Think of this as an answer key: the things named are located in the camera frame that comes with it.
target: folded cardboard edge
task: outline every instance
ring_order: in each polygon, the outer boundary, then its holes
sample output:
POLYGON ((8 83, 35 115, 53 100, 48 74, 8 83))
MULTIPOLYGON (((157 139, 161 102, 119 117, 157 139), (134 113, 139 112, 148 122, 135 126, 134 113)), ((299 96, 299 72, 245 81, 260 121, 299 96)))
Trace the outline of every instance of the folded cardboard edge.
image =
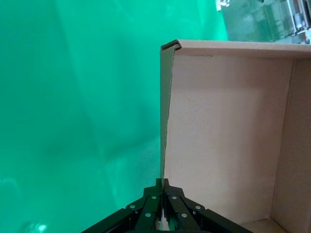
POLYGON ((160 176, 164 184, 165 150, 167 138, 167 124, 169 119, 171 85, 173 75, 173 60, 175 50, 180 49, 177 40, 164 45, 161 49, 161 78, 160 78, 160 176))
POLYGON ((181 51, 178 51, 178 55, 225 55, 285 59, 311 58, 311 46, 295 44, 175 40, 163 48, 165 49, 177 42, 179 44, 178 50, 182 48, 181 51))
POLYGON ((179 40, 173 40, 165 45, 161 46, 161 52, 163 52, 164 50, 167 50, 170 47, 174 47, 175 50, 179 50, 181 49, 181 44, 179 42, 179 40))

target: green fabric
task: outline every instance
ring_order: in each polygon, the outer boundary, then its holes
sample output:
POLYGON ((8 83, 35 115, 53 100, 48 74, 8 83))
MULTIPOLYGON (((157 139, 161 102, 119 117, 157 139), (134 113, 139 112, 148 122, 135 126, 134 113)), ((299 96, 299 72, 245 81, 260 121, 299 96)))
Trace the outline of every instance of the green fabric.
POLYGON ((226 40, 215 1, 0 1, 0 232, 77 233, 155 184, 176 38, 226 40))

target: black metal frame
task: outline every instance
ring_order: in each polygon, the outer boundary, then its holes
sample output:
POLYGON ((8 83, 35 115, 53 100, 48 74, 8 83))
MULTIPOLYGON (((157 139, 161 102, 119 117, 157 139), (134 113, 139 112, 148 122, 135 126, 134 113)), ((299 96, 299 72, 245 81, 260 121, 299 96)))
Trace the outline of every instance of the black metal frame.
POLYGON ((120 209, 82 233, 251 233, 240 225, 205 209, 185 197, 181 188, 170 186, 167 179, 162 188, 156 185, 144 189, 143 197, 120 209), (169 231, 160 231, 164 217, 169 231))

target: cardboard box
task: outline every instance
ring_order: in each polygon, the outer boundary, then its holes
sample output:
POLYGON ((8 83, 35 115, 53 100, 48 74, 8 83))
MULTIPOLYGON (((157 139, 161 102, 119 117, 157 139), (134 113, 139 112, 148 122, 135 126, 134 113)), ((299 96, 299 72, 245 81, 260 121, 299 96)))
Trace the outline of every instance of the cardboard box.
POLYGON ((311 46, 164 45, 161 174, 254 232, 311 233, 311 46))

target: green screen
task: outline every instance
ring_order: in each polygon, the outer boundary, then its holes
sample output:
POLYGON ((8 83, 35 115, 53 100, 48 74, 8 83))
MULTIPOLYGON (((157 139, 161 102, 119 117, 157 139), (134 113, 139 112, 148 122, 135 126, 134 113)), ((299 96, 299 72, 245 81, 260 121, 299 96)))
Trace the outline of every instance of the green screen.
POLYGON ((155 184, 177 38, 226 40, 215 1, 0 1, 0 232, 78 233, 155 184))

